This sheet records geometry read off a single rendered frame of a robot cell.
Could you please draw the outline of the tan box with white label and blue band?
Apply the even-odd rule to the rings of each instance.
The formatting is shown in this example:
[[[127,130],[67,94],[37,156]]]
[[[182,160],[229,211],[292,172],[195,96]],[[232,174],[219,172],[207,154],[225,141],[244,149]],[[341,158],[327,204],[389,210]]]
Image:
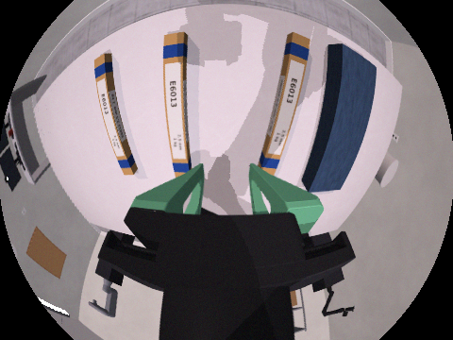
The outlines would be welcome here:
[[[300,96],[309,56],[310,39],[287,35],[277,97],[258,167],[274,175],[286,144]]]

